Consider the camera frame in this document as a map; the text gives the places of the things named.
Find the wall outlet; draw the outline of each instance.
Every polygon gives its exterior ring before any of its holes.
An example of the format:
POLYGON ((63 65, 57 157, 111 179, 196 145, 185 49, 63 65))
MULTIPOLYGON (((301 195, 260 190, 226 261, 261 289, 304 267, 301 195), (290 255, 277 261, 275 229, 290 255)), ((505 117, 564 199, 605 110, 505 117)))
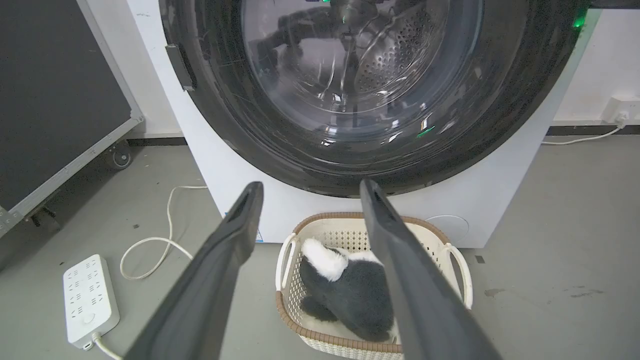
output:
POLYGON ((67 340, 89 350, 94 332, 103 335, 120 321, 107 262, 98 254, 90 256, 67 270, 62 283, 67 340))
POLYGON ((611 97, 600 118, 603 124, 640 125, 640 97, 611 97))

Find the white power strip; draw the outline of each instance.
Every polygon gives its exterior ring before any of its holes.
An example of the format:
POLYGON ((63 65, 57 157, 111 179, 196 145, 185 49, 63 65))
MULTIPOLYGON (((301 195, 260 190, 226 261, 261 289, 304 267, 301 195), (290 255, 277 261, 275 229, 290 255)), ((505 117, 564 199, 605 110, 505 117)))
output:
POLYGON ((96 254, 64 274, 67 339, 77 348, 93 347, 93 334, 102 336, 120 321, 107 263, 96 254))

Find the white basket handle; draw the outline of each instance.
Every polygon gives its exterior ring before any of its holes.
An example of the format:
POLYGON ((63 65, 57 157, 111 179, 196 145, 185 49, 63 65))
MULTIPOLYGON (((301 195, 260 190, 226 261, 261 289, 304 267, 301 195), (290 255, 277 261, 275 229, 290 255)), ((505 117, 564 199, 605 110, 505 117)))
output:
POLYGON ((287 278, 289 277, 289 270, 291 269, 291 263, 293 262, 293 249, 296 247, 296 238, 298 235, 292 233, 282 244, 280 248, 280 254, 278 255, 278 263, 276 265, 276 291, 282 291, 287 287, 287 278), (282 263, 287 255, 287 249, 289 249, 289 259, 287 260, 287 267, 284 270, 284 276, 282 275, 282 263))
POLYGON ((454 259, 458 262, 458 266, 460 268, 460 275, 462 276, 462 287, 464 291, 464 296, 462 302, 465 304, 465 307, 471 310, 471 305, 474 303, 474 287, 471 283, 471 271, 469 271, 469 266, 467 265, 467 260, 462 255, 460 250, 457 247, 451 245, 451 243, 446 243, 444 245, 445 252, 450 252, 454 259))

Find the laundry basket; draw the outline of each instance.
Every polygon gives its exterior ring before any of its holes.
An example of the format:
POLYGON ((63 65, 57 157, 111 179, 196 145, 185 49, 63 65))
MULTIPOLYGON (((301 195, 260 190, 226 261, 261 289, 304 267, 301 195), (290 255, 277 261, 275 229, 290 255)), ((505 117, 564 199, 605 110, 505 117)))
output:
MULTIPOLYGON (((403 217, 409 230, 415 235, 449 281, 453 290, 460 295, 460 287, 451 263, 452 254, 460 267, 464 295, 464 305, 470 309, 473 303, 471 275, 465 258, 447 239, 445 234, 428 222, 416 218, 403 217)), ((341 247, 350 252, 369 249, 367 228, 362 213, 324 213, 304 219, 293 233, 287 237, 278 256, 276 267, 276 306, 280 317, 300 338, 316 350, 329 354, 362 360, 402 359, 402 345, 393 343, 372 343, 361 341, 354 336, 342 336, 339 329, 328 334, 316 326, 310 316, 300 309, 300 302, 306 295, 300 279, 302 243, 315 238, 331 247, 341 247)))

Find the power cord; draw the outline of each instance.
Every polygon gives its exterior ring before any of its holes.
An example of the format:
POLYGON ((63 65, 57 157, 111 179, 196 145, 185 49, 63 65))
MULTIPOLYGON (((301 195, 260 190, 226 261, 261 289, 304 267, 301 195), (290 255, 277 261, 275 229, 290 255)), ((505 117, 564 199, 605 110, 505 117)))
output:
POLYGON ((602 139, 602 138, 606 138, 609 135, 613 135, 613 134, 617 133, 618 131, 622 130, 623 127, 625 127, 623 124, 618 124, 616 126, 616 128, 613 129, 612 131, 609 131, 606 134, 594 136, 592 138, 582 138, 582 139, 571 140, 571 141, 568 141, 568 142, 542 142, 542 145, 569 145, 571 143, 585 142, 585 141, 590 141, 590 140, 602 139))
MULTIPOLYGON (((147 276, 153 274, 153 272, 158 269, 158 267, 160 267, 160 264, 162 264, 162 262, 164 261, 164 259, 166 258, 166 255, 169 253, 169 249, 171 248, 171 246, 175 246, 178 248, 178 250, 182 251, 185 255, 187 255, 187 257, 189 258, 189 260, 193 260, 193 256, 187 251, 185 250, 184 247, 180 246, 177 242, 172 240, 173 237, 173 222, 171 221, 171 199, 173 198, 173 193, 176 191, 176 189, 206 189, 206 186, 176 186, 175 188, 173 188, 171 190, 171 193, 169 193, 169 200, 166 202, 166 217, 167 220, 169 220, 169 237, 168 238, 161 238, 158 236, 151 236, 150 238, 146 238, 146 239, 142 239, 140 241, 138 241, 137 243, 131 245, 127 251, 124 252, 124 255, 122 255, 122 259, 120 260, 120 273, 122 274, 122 276, 125 277, 125 279, 128 280, 140 280, 140 279, 144 279, 147 276), (163 241, 166 244, 166 248, 164 248, 164 253, 162 254, 162 256, 160 257, 160 260, 158 260, 158 262, 156 263, 156 265, 149 270, 148 272, 140 275, 140 276, 130 276, 125 274, 124 272, 124 259, 127 257, 127 255, 129 255, 130 251, 133 250, 134 248, 148 242, 148 241, 163 241)), ((97 333, 94 332, 92 335, 92 340, 93 342, 100 348, 100 350, 103 351, 103 353, 107 354, 107 356, 109 356, 110 358, 114 359, 114 360, 122 360, 122 357, 117 355, 116 353, 114 353, 113 351, 109 350, 107 346, 105 346, 105 344, 103 344, 102 342, 102 336, 97 333)))

